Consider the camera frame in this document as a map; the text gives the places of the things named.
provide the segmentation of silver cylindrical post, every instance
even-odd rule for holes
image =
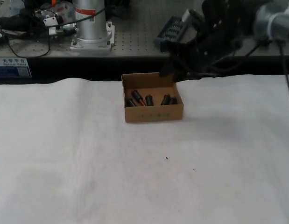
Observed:
[[[289,39],[289,14],[276,3],[267,3],[259,8],[253,25],[257,40],[286,41]]]
[[[276,16],[272,22],[271,35],[274,40],[286,41],[289,38],[289,15]]]
[[[83,19],[102,10],[104,0],[73,0],[76,19]],[[106,42],[111,33],[106,29],[105,12],[100,13],[92,19],[77,23],[77,40],[84,43]]]

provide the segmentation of cardboard box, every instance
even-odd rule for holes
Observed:
[[[131,92],[137,90],[143,97],[150,94],[153,97],[154,106],[141,106],[134,100],[137,107],[126,107],[125,117],[127,123],[154,122],[164,120],[181,120],[183,118],[183,101],[177,91],[176,84],[172,82],[172,76],[160,77],[159,73],[141,73],[122,75],[124,99],[132,98]],[[165,94],[176,97],[177,105],[161,105]]]

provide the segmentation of black cable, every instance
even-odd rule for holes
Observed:
[[[104,11],[105,11],[105,8],[101,9],[100,11],[98,11],[98,12],[97,12],[96,14],[94,14],[94,15],[85,17],[85,18],[80,19],[80,20],[72,21],[72,22],[66,22],[66,23],[62,23],[62,24],[58,24],[58,25],[54,25],[54,26],[45,26],[45,25],[44,25],[44,27],[45,27],[45,28],[47,29],[47,31],[48,31],[48,51],[47,51],[46,53],[42,54],[42,55],[39,55],[39,56],[33,56],[33,57],[23,57],[23,56],[20,56],[20,55],[16,54],[16,52],[14,51],[14,49],[10,46],[8,40],[6,40],[5,42],[6,42],[6,44],[8,45],[8,47],[10,48],[10,50],[12,51],[12,53],[13,53],[15,56],[19,57],[19,58],[39,58],[39,57],[42,57],[42,56],[47,55],[47,54],[50,52],[50,50],[51,50],[49,28],[53,28],[53,27],[56,27],[56,28],[57,28],[57,27],[62,27],[62,26],[64,26],[64,25],[69,25],[69,24],[73,24],[73,23],[83,22],[83,21],[85,21],[85,20],[91,19],[91,18],[93,18],[93,17],[101,14],[101,13],[104,12]]]
[[[217,68],[215,66],[210,66],[210,69],[214,72],[218,72],[218,73],[227,73],[230,72],[232,70],[235,70],[237,68],[239,68],[248,58],[250,55],[252,55],[259,47],[261,46],[261,43],[257,43],[256,46],[254,48],[252,48],[245,56],[244,58],[238,62],[236,65],[228,68],[228,69],[221,69],[221,68]]]
[[[286,60],[285,60],[285,56],[284,56],[284,53],[283,53],[283,46],[282,46],[281,42],[277,42],[277,45],[278,45],[279,52],[280,52],[280,57],[281,57],[281,60],[282,60],[283,73],[285,75],[286,84],[287,84],[288,89],[289,89],[289,70],[288,70],[288,67],[286,65]]]
[[[44,54],[42,54],[42,55],[32,56],[32,57],[20,56],[20,55],[18,55],[18,54],[14,51],[14,49],[10,46],[8,40],[5,40],[5,43],[8,45],[8,47],[10,48],[10,50],[12,51],[12,53],[13,53],[15,56],[19,57],[19,58],[27,58],[27,59],[30,59],[30,58],[39,58],[39,57],[46,56],[46,55],[50,52],[50,50],[51,50],[49,30],[48,30],[48,50],[47,50],[46,53],[44,53]]]
[[[217,77],[217,74],[215,73],[202,73],[202,72],[196,72],[192,68],[190,68],[185,62],[182,61],[178,56],[176,56],[173,52],[170,52],[170,56],[173,58],[175,62],[177,62],[180,66],[182,66],[187,72],[189,72],[191,75],[194,75],[194,78],[204,78],[204,77]]]
[[[72,22],[65,22],[65,23],[61,23],[61,24],[58,24],[58,25],[53,25],[53,26],[47,26],[46,28],[52,28],[52,27],[62,27],[62,26],[65,26],[65,25],[69,25],[69,24],[73,24],[73,23],[78,23],[78,22],[83,22],[85,20],[89,20],[89,19],[92,19],[93,17],[101,14],[102,12],[105,11],[105,8],[99,10],[96,14],[93,14],[93,15],[90,15],[90,16],[87,16],[83,19],[80,19],[80,20],[75,20],[75,21],[72,21]]]

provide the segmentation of white table surface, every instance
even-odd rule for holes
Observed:
[[[289,224],[284,76],[178,89],[182,121],[126,124],[120,82],[1,85],[0,224]]]

